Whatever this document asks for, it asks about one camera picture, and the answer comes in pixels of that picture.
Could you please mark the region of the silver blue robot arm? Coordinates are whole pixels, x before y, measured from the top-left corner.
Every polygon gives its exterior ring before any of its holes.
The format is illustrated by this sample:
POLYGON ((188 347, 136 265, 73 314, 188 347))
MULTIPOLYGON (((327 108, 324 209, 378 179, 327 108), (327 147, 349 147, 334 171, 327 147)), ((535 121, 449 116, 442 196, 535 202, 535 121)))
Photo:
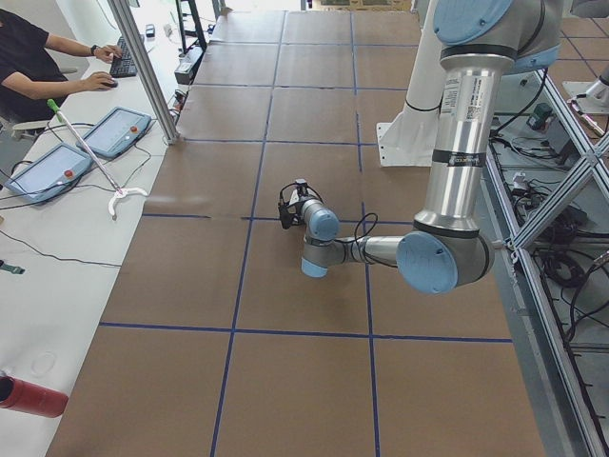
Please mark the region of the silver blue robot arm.
POLYGON ((406 235, 338 235, 339 220, 295 181, 289 203, 280 204, 284 228, 305 227, 301 269, 321 278, 348 262, 396 268, 412 288, 429 294, 480 280, 494 250, 473 217, 486 162, 501 78, 548 68, 560 48, 561 1, 438 1, 424 32, 440 42, 445 72, 435 147, 423 209, 406 235))

